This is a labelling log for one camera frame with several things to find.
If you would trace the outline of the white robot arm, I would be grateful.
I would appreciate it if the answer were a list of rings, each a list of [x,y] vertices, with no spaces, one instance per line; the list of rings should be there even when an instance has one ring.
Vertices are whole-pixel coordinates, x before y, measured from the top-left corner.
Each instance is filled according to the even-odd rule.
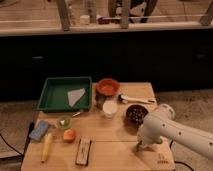
[[[167,104],[149,112],[138,129],[138,145],[145,148],[158,144],[163,136],[213,160],[213,133],[175,122],[174,117],[174,109]]]

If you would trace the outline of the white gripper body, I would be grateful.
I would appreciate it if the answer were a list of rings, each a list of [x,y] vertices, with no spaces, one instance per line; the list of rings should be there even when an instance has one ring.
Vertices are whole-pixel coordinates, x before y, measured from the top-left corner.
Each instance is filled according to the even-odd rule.
[[[161,144],[162,139],[160,137],[152,137],[148,135],[137,135],[138,145],[142,148],[150,146],[152,144]]]

